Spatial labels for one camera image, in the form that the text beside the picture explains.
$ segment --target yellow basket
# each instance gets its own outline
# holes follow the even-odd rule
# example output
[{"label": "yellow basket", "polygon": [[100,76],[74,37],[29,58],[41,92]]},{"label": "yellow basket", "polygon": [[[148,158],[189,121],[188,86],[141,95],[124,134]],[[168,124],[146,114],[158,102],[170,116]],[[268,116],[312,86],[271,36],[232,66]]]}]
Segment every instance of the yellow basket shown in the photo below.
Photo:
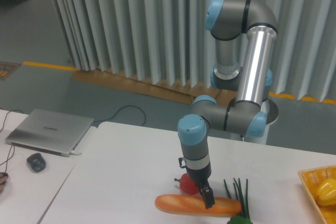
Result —
[{"label": "yellow basket", "polygon": [[324,180],[327,178],[336,179],[336,165],[310,170],[300,170],[299,176],[322,223],[336,224],[336,205],[319,206],[314,200],[314,194]]}]

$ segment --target green onion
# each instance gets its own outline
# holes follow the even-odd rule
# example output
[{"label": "green onion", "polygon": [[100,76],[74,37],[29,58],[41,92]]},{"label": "green onion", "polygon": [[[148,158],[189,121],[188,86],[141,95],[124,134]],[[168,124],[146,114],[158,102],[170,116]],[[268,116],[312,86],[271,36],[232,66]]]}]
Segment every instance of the green onion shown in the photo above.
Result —
[{"label": "green onion", "polygon": [[248,210],[248,195],[247,195],[247,190],[248,190],[248,179],[246,179],[246,191],[245,191],[245,201],[246,201],[246,211],[247,211],[247,218],[250,219],[250,211]]},{"label": "green onion", "polygon": [[224,180],[224,186],[225,186],[225,190],[226,190],[227,196],[229,197],[229,199],[232,199],[231,194],[229,192],[229,189],[227,188],[227,184],[226,184],[225,180]]},{"label": "green onion", "polygon": [[236,189],[236,184],[235,184],[235,183],[233,183],[233,187],[235,188],[236,199],[239,201],[239,199],[238,199],[238,193],[237,193],[237,189]]},{"label": "green onion", "polygon": [[245,202],[244,202],[244,195],[243,195],[243,191],[242,191],[242,185],[241,185],[241,183],[240,183],[240,178],[238,179],[238,184],[239,184],[239,186],[238,186],[238,193],[239,193],[239,197],[240,197],[240,203],[241,203],[241,205],[242,205],[242,207],[243,207],[243,215],[244,215],[244,217],[245,218],[247,218],[247,211],[246,211],[246,205],[245,205]]}]

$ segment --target black mouse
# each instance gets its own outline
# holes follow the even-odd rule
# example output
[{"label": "black mouse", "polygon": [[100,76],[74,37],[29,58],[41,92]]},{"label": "black mouse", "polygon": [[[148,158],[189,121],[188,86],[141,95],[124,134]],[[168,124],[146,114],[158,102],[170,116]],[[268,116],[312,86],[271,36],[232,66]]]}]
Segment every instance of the black mouse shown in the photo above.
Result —
[{"label": "black mouse", "polygon": [[27,163],[37,173],[46,168],[46,161],[42,157],[41,153],[35,153],[27,158]]}]

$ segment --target blue joint cap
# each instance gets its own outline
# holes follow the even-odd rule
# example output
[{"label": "blue joint cap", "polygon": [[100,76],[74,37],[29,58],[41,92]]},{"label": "blue joint cap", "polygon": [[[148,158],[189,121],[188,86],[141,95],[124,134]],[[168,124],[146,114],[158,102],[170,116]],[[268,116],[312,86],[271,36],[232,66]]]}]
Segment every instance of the blue joint cap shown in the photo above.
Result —
[{"label": "blue joint cap", "polygon": [[217,105],[217,102],[216,102],[215,99],[213,99],[212,97],[210,97],[208,95],[202,94],[199,97],[196,97],[196,99],[194,100],[193,104],[191,104],[191,106],[194,105],[196,102],[199,102],[199,101],[211,101],[211,102],[213,102],[214,104]]},{"label": "blue joint cap", "polygon": [[222,5],[224,0],[210,0],[208,11],[206,12],[205,18],[205,29],[211,30],[222,10]]},{"label": "blue joint cap", "polygon": [[182,144],[188,146],[199,144],[206,135],[205,122],[199,115],[186,115],[179,120],[177,132]]},{"label": "blue joint cap", "polygon": [[271,86],[273,80],[273,74],[270,69],[267,70],[265,86]]},{"label": "blue joint cap", "polygon": [[247,128],[245,136],[262,137],[265,132],[267,114],[259,111]]},{"label": "blue joint cap", "polygon": [[214,68],[215,68],[215,65],[213,66],[212,68],[212,72],[210,74],[210,83],[211,83],[211,86],[215,89],[219,89],[217,86],[216,86],[216,83],[215,83],[215,79],[214,79]]}]

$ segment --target laptop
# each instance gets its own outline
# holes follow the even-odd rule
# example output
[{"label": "laptop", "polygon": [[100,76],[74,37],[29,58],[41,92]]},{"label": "laptop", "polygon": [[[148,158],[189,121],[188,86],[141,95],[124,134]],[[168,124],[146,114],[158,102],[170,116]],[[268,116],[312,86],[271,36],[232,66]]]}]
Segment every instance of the laptop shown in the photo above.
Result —
[{"label": "laptop", "polygon": [[93,118],[35,109],[6,138],[7,144],[68,157]]}]

